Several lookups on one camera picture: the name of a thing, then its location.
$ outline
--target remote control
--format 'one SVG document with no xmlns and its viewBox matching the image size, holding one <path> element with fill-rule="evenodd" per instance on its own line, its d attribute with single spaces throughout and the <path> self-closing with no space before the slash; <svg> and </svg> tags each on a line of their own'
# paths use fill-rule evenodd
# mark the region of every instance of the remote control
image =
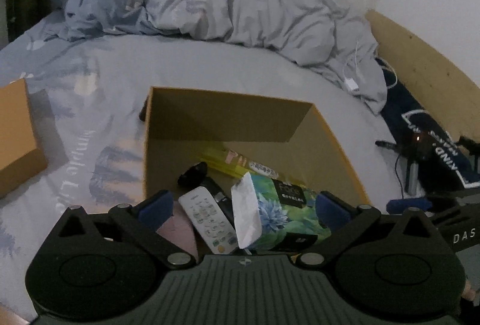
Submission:
<svg viewBox="0 0 480 325">
<path fill-rule="evenodd" d="M 187 192 L 178 201 L 214 254 L 229 254 L 238 248 L 235 229 L 205 187 Z"/>
</svg>

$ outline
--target metal screw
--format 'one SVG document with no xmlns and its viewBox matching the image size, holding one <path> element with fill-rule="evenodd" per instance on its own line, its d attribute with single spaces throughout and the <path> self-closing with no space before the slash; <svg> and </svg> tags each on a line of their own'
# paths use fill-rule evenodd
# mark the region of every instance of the metal screw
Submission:
<svg viewBox="0 0 480 325">
<path fill-rule="evenodd" d="M 306 253 L 301 256 L 301 260 L 306 265 L 320 265 L 325 261 L 325 257 L 318 253 Z"/>
<path fill-rule="evenodd" d="M 173 265 L 185 265 L 190 262 L 190 255 L 188 253 L 172 253 L 169 257 L 166 258 L 170 264 Z"/>
</svg>

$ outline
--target crumpled gray blanket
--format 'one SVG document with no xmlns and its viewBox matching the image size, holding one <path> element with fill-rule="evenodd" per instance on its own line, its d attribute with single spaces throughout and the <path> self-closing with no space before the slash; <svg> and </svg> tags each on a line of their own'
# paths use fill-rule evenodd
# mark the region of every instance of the crumpled gray blanket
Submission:
<svg viewBox="0 0 480 325">
<path fill-rule="evenodd" d="M 104 34 L 184 34 L 264 47 L 360 97 L 375 114 L 386 102 L 369 23 L 333 0 L 52 1 L 66 21 L 47 35 L 74 41 Z M 353 91 L 345 79 L 355 81 Z"/>
</svg>

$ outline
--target pink object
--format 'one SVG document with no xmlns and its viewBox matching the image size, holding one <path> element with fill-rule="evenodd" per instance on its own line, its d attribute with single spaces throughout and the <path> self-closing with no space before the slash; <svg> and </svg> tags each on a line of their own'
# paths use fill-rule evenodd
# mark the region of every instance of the pink object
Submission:
<svg viewBox="0 0 480 325">
<path fill-rule="evenodd" d="M 180 203 L 173 202 L 173 215 L 157 230 L 157 234 L 190 253 L 198 262 L 194 226 Z"/>
</svg>

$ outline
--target bed sheet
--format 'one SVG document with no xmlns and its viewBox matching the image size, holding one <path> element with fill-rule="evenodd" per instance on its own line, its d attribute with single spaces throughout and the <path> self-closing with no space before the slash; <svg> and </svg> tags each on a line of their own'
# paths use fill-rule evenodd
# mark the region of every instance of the bed sheet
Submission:
<svg viewBox="0 0 480 325">
<path fill-rule="evenodd" d="M 53 13 L 0 52 L 0 86 L 24 77 L 49 167 L 0 200 L 0 302 L 27 320 L 35 310 L 25 272 L 65 209 L 107 212 L 142 197 L 145 125 L 138 114 L 151 85 L 251 93 L 314 103 L 338 138 L 371 203 L 385 212 L 400 189 L 393 140 L 380 116 L 307 69 L 265 49 L 162 36 L 42 41 Z"/>
</svg>

